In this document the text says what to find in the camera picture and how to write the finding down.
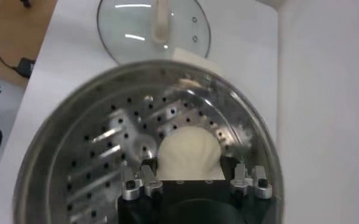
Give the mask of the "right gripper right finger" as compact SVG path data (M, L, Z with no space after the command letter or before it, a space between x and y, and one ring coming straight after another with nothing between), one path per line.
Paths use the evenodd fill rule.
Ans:
M240 163L234 157L221 156L221 168L225 178L230 182L232 192L238 191L244 196L253 192L257 198L264 200L272 197L272 185L263 166L253 167L251 175L248 175L244 163Z

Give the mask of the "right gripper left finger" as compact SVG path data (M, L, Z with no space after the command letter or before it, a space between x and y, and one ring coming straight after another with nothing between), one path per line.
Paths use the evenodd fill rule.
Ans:
M141 162L138 173L128 166L121 168L121 196L125 201L137 200L141 190L149 198L163 193L163 182L156 177L157 160L146 159Z

